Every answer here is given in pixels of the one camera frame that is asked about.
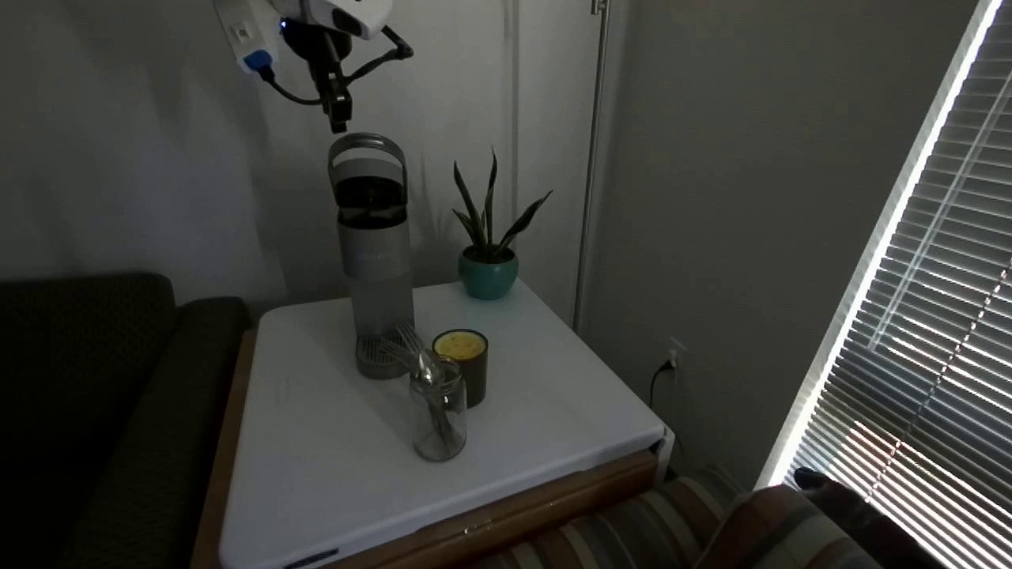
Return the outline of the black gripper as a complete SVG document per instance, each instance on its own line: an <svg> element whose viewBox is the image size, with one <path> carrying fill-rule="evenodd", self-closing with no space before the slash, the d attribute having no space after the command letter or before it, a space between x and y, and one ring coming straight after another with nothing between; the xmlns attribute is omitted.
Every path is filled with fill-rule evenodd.
<svg viewBox="0 0 1012 569"><path fill-rule="evenodd" d="M286 18L282 37L309 66L319 98L331 100L330 130L344 134L352 121L352 98L339 95L344 92L342 60L352 54L352 37L299 18Z"/></svg>

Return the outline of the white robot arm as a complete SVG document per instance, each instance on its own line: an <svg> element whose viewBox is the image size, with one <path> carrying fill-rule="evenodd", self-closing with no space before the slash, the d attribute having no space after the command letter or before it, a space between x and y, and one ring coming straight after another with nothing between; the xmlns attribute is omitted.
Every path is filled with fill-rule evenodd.
<svg viewBox="0 0 1012 569"><path fill-rule="evenodd" d="M213 0L237 66L282 98L319 107L331 134L352 123L352 85L415 48L390 26L392 0ZM381 35L390 52L344 71L358 41ZM313 95L294 95L275 77L278 46L289 46L313 79Z"/></svg>

